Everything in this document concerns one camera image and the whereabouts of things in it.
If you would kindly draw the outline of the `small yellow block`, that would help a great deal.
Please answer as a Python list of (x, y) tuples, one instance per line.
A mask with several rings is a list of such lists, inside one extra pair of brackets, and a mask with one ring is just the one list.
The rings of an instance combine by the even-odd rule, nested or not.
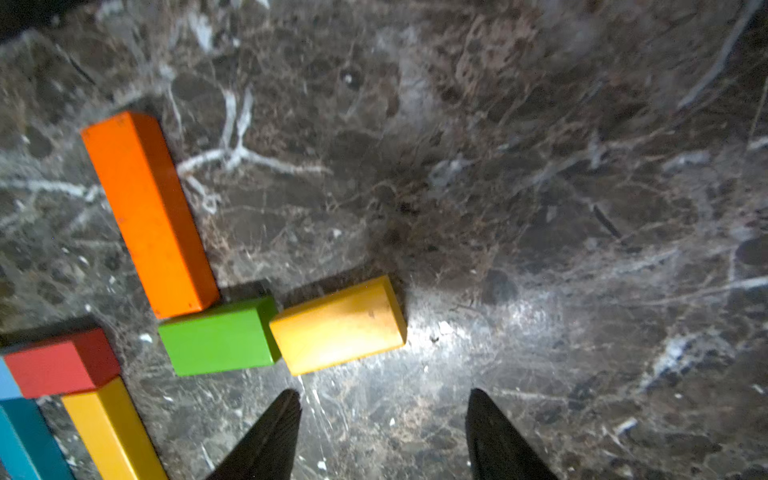
[(269, 327), (294, 376), (391, 351), (407, 342), (407, 324), (387, 275), (288, 308)]

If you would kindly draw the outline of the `red short block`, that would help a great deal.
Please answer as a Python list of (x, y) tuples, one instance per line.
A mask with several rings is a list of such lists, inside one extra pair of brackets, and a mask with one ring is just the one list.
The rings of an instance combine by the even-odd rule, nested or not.
[(27, 399), (95, 390), (121, 373), (100, 328), (33, 343), (5, 354), (3, 360)]

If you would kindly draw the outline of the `orange long block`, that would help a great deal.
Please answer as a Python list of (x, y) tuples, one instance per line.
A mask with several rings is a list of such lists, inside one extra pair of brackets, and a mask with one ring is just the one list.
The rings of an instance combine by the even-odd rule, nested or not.
[(155, 316), (215, 303), (216, 281), (157, 120), (122, 112), (81, 137)]

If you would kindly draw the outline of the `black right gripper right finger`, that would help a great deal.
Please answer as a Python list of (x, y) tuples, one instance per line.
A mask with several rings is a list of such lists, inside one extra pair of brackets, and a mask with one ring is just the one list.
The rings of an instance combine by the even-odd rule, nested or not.
[(482, 389), (470, 392), (465, 432), (474, 479), (557, 478)]

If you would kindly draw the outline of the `green block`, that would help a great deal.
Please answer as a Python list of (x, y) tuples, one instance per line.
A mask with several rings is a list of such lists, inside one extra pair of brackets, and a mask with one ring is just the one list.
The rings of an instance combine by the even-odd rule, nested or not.
[(277, 313), (274, 299), (263, 296), (178, 317), (158, 331), (181, 377), (266, 367), (280, 358), (269, 328)]

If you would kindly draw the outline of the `light blue short block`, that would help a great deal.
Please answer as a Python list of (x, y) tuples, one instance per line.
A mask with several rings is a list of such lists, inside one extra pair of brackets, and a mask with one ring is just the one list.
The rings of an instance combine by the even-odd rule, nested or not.
[(12, 373), (6, 365), (3, 356), (0, 357), (0, 400), (14, 400), (22, 398), (23, 394), (15, 381)]

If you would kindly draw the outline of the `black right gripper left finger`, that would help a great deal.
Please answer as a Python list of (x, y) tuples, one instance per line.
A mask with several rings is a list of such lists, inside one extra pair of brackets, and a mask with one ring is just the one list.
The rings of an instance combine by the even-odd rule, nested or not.
[(301, 414), (299, 392), (282, 391), (208, 479), (290, 479)]

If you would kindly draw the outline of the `teal long block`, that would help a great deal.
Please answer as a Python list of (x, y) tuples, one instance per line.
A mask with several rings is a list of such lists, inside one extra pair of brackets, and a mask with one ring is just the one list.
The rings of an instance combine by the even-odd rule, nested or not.
[(34, 400), (1, 402), (1, 461), (12, 479), (73, 479)]

